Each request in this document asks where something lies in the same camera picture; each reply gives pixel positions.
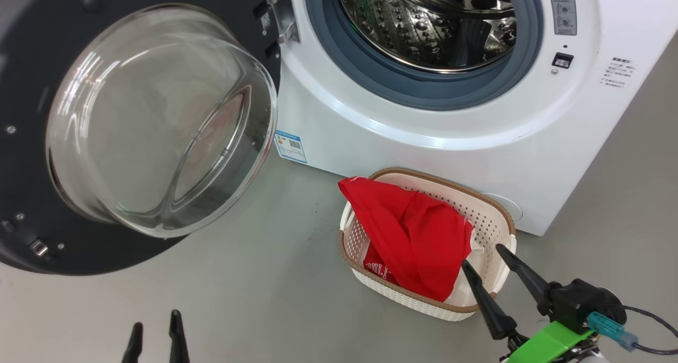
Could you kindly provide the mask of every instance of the door hinge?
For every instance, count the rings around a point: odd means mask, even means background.
[[[299,29],[297,27],[295,8],[292,6],[292,0],[267,0],[273,6],[275,21],[278,25],[278,43],[282,44],[288,40],[300,41]]]

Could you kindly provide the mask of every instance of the green plastic part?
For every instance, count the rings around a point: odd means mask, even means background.
[[[550,363],[591,334],[593,331],[579,335],[558,322],[552,322],[515,350],[508,363]]]

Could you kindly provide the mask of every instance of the cable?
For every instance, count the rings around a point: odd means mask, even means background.
[[[663,327],[666,327],[669,331],[671,331],[673,333],[673,335],[676,336],[676,338],[678,338],[678,330],[676,330],[675,327],[668,324],[668,322],[663,320],[663,318],[659,317],[659,315],[655,315],[651,312],[648,312],[647,310],[638,309],[637,307],[630,307],[630,306],[626,306],[626,305],[620,305],[620,307],[622,307],[623,309],[626,309],[626,310],[631,310],[632,312],[642,314],[646,317],[651,317],[652,319],[661,323],[661,325],[663,325]],[[651,348],[647,348],[646,346],[643,346],[642,344],[639,344],[639,343],[634,343],[634,347],[639,349],[640,351],[644,351],[646,353],[653,353],[655,355],[678,355],[678,349],[671,349],[671,350],[651,349]]]

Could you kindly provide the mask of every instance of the white washing machine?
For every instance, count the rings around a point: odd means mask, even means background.
[[[0,0],[0,261],[149,259],[272,144],[465,184],[542,235],[677,25],[673,0]]]

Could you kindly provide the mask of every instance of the gray floor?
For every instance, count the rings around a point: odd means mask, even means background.
[[[678,324],[678,41],[543,238],[518,255],[547,279],[583,278]],[[448,323],[408,310],[353,278],[337,248],[339,177],[271,155],[245,197],[205,231],[137,267],[92,278],[0,267],[0,361],[119,361],[145,324],[141,361],[167,361],[170,310],[184,313],[194,362],[497,361],[482,317]],[[544,326],[515,276],[499,304],[527,335]],[[632,315],[656,348],[668,331]],[[676,361],[626,353],[614,363]]]

